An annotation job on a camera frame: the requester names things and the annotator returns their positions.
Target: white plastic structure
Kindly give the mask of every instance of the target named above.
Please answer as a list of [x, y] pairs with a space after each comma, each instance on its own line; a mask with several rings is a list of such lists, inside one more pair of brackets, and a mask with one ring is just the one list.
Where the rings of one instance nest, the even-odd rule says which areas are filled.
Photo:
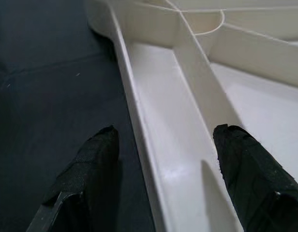
[[115, 46], [157, 231], [240, 232], [213, 129], [298, 182], [298, 0], [86, 0]]

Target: black tape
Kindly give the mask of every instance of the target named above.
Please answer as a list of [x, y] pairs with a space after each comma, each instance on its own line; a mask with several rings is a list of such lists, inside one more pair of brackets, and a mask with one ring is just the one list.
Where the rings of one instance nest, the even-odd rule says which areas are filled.
[[238, 126], [217, 126], [213, 138], [227, 191], [245, 232], [298, 232], [294, 178]]
[[112, 126], [100, 130], [83, 144], [73, 161], [58, 175], [43, 204], [55, 202], [61, 192], [70, 192], [83, 194], [91, 211], [118, 156], [118, 131]]

